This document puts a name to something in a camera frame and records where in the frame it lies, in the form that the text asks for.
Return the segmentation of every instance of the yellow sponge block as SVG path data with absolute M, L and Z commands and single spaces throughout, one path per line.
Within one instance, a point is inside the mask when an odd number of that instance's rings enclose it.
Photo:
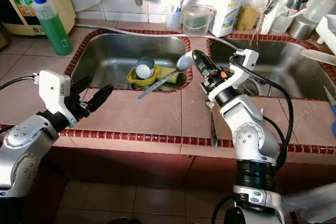
M 157 72 L 157 75 L 156 75 L 156 79 L 157 80 L 160 80 L 162 79 L 163 77 L 165 77 L 167 74 L 173 72 L 175 69 L 174 68 L 167 68 L 167 67 L 161 67 L 159 68 L 158 72 Z M 178 75 L 179 73 L 176 73 L 174 74 L 173 76 L 171 76 L 167 82 L 169 83 L 173 83 L 175 84 L 176 81 L 177 81 L 177 78 L 178 78 Z

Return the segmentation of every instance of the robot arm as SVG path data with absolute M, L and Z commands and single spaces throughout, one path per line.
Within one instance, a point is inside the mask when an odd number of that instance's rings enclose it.
M 242 66 L 252 70 L 258 53 L 245 49 L 236 52 L 235 57 Z M 275 192 L 278 140 L 266 128 L 261 112 L 249 97 L 235 89 L 248 78 L 248 74 L 230 65 L 230 71 L 234 73 L 229 76 L 228 71 L 215 66 L 198 50 L 193 51 L 193 59 L 205 79 L 201 87 L 208 98 L 220 106 L 236 149 L 237 177 L 232 193 L 236 207 L 227 212 L 224 223 L 284 224 L 281 196 Z
M 79 101 L 91 78 L 70 87 L 66 75 L 43 70 L 35 83 L 47 110 L 13 127 L 0 148 L 0 223 L 18 223 L 23 198 L 27 196 L 41 159 L 67 126 L 88 117 L 111 94 L 113 87 L 99 90 L 89 102 Z

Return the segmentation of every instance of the green dish soap bottle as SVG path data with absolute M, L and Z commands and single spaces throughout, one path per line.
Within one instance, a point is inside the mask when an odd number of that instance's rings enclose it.
M 72 53 L 73 47 L 51 1 L 34 0 L 31 4 L 50 43 L 58 55 Z

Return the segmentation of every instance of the sink basin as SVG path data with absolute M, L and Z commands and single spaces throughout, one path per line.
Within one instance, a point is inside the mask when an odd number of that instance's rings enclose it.
M 127 82 L 127 75 L 142 56 L 152 57 L 159 66 L 175 68 L 179 57 L 186 52 L 188 39 L 177 37 L 140 37 L 103 33 L 92 37 L 71 74 L 72 81 L 91 76 L 92 88 L 112 84 L 115 89 L 143 89 Z M 180 73 L 176 84 L 165 83 L 161 91 L 178 90 L 188 84 L 187 73 Z
M 261 40 L 259 45 L 249 47 L 249 40 L 228 39 L 238 48 L 259 52 L 254 71 L 283 86 L 292 98 L 327 99 L 323 86 L 332 93 L 336 86 L 321 65 L 303 57 L 305 47 L 287 41 Z M 210 43 L 210 56 L 215 64 L 228 67 L 229 57 L 235 52 L 231 47 L 217 41 Z M 239 89 L 249 95 L 284 97 L 276 88 L 258 82 L 253 78 L 245 81 Z

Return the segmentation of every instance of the appliance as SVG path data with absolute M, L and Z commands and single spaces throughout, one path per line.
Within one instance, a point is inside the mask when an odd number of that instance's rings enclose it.
M 45 35 L 31 7 L 34 0 L 0 0 L 0 22 L 17 35 Z M 55 5 L 63 26 L 68 33 L 75 24 L 75 11 L 70 0 L 50 0 Z

